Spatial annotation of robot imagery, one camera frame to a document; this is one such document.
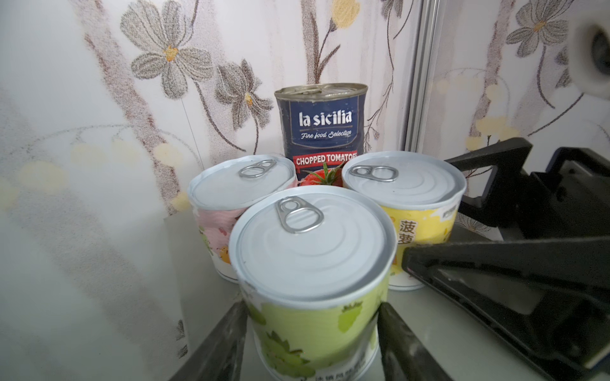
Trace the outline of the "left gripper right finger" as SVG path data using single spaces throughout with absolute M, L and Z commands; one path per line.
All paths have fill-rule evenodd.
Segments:
M 377 331 L 385 380 L 453 380 L 389 303 L 378 309 Z

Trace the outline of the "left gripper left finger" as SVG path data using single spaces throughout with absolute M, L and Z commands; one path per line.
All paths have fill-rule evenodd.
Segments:
M 171 381 L 234 381 L 241 378 L 248 310 L 244 301 L 222 317 Z

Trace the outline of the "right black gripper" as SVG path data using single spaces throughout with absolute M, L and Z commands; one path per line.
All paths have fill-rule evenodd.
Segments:
M 491 168 L 458 212 L 496 228 L 514 221 L 532 144 L 522 137 L 449 159 Z M 526 240 L 416 245 L 402 268 L 462 308 L 532 368 L 555 380 L 609 370 L 609 163 L 561 148 L 530 174 L 517 208 Z

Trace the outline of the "yellow label can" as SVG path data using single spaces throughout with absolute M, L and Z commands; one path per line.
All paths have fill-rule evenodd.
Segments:
M 414 291 L 424 285 L 402 268 L 406 249 L 449 240 L 467 180 L 446 161 L 405 151 L 372 152 L 342 169 L 343 185 L 379 204 L 395 228 L 398 246 L 389 288 Z

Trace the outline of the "green label can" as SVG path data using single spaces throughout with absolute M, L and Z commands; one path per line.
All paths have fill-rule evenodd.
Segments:
M 397 234 L 375 201 L 295 187 L 251 206 L 229 254 L 257 352 L 278 380 L 356 380 L 378 348 Z

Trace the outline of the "pink white can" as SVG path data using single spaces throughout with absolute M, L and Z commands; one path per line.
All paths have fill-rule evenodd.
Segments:
M 252 205 L 298 184 L 294 163 L 278 155 L 227 160 L 191 180 L 187 196 L 214 268 L 223 279 L 238 277 L 230 263 L 229 241 L 238 219 Z

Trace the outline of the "blue red tomato can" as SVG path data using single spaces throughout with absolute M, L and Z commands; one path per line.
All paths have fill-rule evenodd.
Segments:
M 365 84 L 285 87 L 275 92 L 284 155 L 298 180 L 336 168 L 364 153 Z

